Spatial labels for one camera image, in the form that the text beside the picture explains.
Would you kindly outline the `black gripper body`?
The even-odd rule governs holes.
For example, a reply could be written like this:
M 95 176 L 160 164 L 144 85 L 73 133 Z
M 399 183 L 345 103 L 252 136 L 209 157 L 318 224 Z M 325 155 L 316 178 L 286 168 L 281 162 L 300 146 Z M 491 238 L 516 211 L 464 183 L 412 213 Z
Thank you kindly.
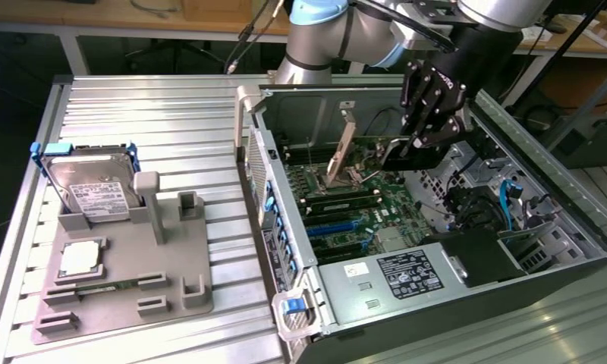
M 451 81 L 465 85 L 465 97 L 473 98 L 500 72 L 523 35 L 477 25 L 453 28 L 449 39 L 456 51 L 436 51 L 427 62 Z

